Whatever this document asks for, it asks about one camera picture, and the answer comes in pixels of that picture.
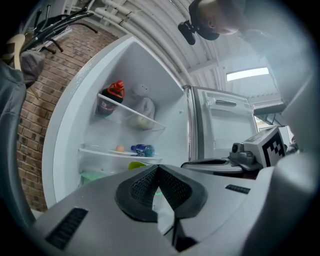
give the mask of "refrigerator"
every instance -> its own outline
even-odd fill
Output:
[[[123,102],[116,102],[111,115],[97,115],[99,99],[113,102],[100,92],[118,80],[124,82]],[[154,119],[135,111],[138,102],[130,93],[136,85],[148,87]],[[233,143],[258,132],[253,111],[243,96],[181,85],[143,43],[124,36],[79,71],[52,114],[42,160],[48,208],[90,179],[130,172],[131,162],[180,167],[193,160],[226,158]],[[147,122],[149,127],[141,128],[132,120]],[[136,144],[152,145],[155,155],[135,155],[131,146]],[[124,146],[124,153],[115,151],[118,145]],[[160,190],[153,210],[159,213],[159,230],[165,234],[173,211]]]

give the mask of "brick wall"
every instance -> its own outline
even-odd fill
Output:
[[[98,34],[80,25],[71,26],[72,32],[58,40],[60,52],[45,53],[44,69],[33,85],[39,100],[28,90],[22,106],[18,126],[17,160],[25,197],[34,210],[47,209],[42,184],[42,152],[49,120],[66,86],[81,67],[101,49],[117,38],[99,30]]]

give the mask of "gray cloth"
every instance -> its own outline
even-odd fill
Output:
[[[0,195],[16,223],[29,228],[35,221],[18,172],[17,138],[26,98],[23,74],[0,60]]]
[[[45,66],[45,55],[42,52],[28,50],[20,55],[21,71],[27,88],[32,86]]]

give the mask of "door shelf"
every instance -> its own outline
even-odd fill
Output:
[[[166,128],[163,124],[161,124],[161,123],[159,123],[159,122],[157,122],[157,121],[155,121],[155,120],[153,120],[153,119],[151,119],[151,118],[121,104],[121,103],[118,103],[113,99],[110,99],[106,96],[103,96],[100,93],[97,95],[97,97],[98,97],[98,101],[100,98],[100,99],[104,99],[104,100],[118,106],[113,111],[113,113],[109,116],[103,117],[100,114],[96,114],[97,116],[99,116],[105,120],[113,121],[118,124],[126,124],[131,128],[134,128],[136,130],[141,130],[141,131],[146,131],[146,130],[148,130],[148,131],[161,131]]]

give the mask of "ceiling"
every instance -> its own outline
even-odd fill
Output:
[[[238,34],[221,35],[215,41],[196,35],[195,45],[187,43],[177,26],[190,19],[188,7],[191,0],[113,0],[132,12],[128,16],[102,1],[91,1],[89,11],[94,16],[90,22],[118,37],[134,34],[167,64],[182,84],[236,93],[257,106],[281,102],[269,74],[227,81],[227,73],[268,66],[266,59],[256,54]],[[76,7],[83,4],[75,0],[73,3]],[[103,18],[101,10],[112,18]],[[113,22],[114,17],[122,20],[120,26]]]

